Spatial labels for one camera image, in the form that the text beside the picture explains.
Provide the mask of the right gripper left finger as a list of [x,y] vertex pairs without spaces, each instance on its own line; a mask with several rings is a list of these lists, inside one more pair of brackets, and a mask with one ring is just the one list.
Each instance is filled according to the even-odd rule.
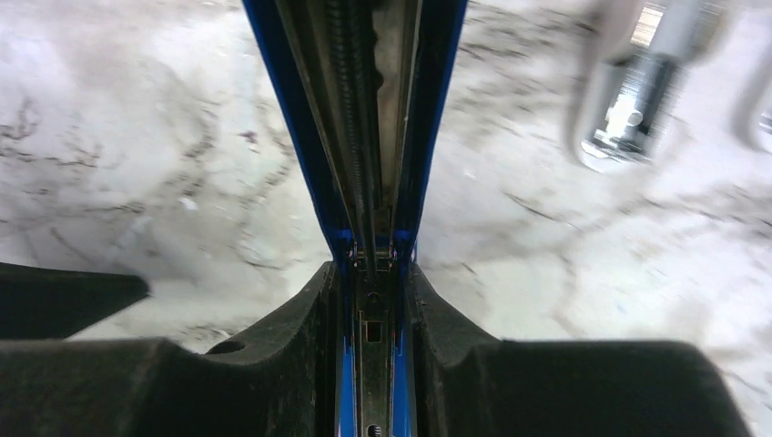
[[165,338],[3,340],[4,436],[331,436],[326,262],[291,300],[204,354]]

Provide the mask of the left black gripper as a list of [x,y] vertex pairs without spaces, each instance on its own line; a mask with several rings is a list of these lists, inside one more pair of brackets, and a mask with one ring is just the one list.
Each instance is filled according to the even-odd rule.
[[65,339],[149,296],[133,275],[1,265],[1,338]]

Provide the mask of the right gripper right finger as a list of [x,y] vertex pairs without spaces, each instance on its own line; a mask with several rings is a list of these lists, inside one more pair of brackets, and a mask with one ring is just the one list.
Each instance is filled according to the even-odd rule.
[[716,366],[670,340],[499,340],[405,279],[420,436],[747,436]]

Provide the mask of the blue stapler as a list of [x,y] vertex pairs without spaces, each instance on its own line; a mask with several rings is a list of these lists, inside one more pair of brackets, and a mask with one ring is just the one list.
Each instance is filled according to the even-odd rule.
[[309,285],[316,436],[414,436],[408,277],[467,4],[248,1],[332,259]]

